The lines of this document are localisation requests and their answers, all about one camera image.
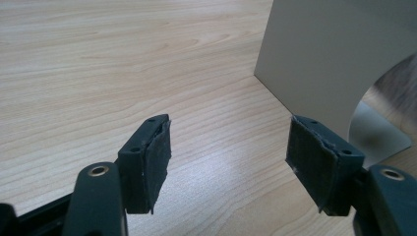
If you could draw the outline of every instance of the wooden table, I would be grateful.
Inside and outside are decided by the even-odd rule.
[[[284,162],[290,113],[253,76],[271,3],[2,1],[0,202],[21,215],[72,192],[168,113],[168,177],[131,235],[353,234]],[[388,162],[416,175],[410,151]]]

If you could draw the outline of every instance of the tabletop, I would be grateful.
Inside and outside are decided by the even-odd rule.
[[[2,1],[0,202],[21,215],[71,193],[167,113],[168,176],[130,235],[352,235],[354,210],[319,214],[285,163],[291,114],[253,75],[271,4]],[[416,176],[413,153],[387,163]]]

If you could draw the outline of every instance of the light wood surface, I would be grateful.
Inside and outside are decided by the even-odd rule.
[[[284,162],[290,113],[253,76],[271,4],[1,1],[0,202],[21,215],[72,192],[168,113],[168,177],[130,235],[352,235]]]

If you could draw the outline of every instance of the wood grain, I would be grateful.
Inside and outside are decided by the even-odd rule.
[[[0,202],[72,192],[168,113],[168,178],[131,235],[352,235],[284,162],[290,113],[253,76],[271,3],[2,1]]]

